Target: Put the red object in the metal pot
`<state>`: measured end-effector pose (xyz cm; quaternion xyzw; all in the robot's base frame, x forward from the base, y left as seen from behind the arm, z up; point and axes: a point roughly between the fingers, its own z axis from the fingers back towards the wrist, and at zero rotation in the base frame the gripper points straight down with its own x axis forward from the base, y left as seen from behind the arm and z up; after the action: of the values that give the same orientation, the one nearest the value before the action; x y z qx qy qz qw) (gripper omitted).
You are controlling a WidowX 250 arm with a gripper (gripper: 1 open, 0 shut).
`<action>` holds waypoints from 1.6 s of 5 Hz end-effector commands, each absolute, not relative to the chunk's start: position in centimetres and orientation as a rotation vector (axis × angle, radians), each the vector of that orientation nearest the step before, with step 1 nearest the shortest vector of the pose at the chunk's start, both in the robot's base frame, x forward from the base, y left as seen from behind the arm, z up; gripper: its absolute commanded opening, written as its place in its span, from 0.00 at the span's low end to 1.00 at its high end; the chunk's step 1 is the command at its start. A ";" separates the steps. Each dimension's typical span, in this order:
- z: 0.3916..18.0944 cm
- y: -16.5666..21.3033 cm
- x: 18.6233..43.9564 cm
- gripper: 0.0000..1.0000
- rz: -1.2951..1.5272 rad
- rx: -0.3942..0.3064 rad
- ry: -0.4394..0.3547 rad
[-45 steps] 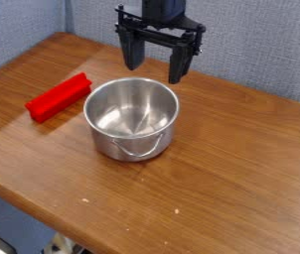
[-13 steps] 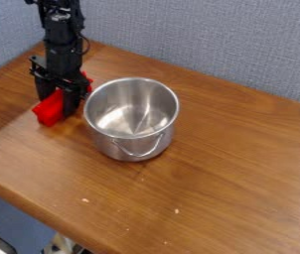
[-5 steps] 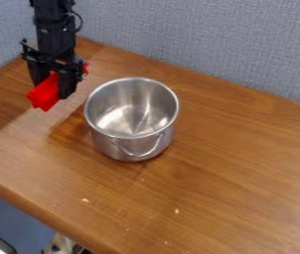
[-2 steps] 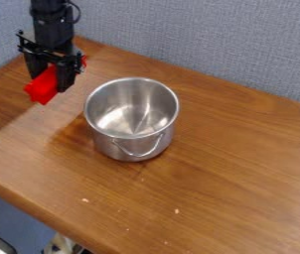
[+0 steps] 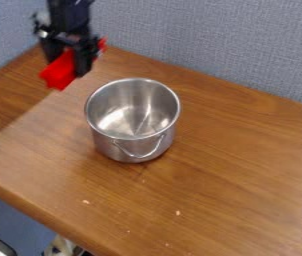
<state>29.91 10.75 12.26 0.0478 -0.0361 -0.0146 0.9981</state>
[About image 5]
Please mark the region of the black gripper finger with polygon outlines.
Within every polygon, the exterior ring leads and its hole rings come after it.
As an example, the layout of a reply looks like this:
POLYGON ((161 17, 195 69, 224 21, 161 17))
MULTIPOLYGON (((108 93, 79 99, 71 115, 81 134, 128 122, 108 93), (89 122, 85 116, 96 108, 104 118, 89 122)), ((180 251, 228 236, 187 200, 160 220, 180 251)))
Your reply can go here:
POLYGON ((63 53, 64 42, 60 35, 41 38, 41 48, 48 62, 53 62, 63 53))
POLYGON ((83 77, 92 69, 92 63, 97 58, 97 48, 85 47, 75 49, 75 75, 83 77))

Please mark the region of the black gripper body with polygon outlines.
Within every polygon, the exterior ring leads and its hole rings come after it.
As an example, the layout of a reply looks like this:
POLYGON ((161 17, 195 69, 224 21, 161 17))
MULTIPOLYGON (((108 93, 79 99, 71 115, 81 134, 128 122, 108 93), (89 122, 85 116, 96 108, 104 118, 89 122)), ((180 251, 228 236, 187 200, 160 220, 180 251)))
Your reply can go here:
POLYGON ((96 0, 45 0, 47 9, 32 14, 33 35, 39 38, 91 34, 91 5, 96 0))

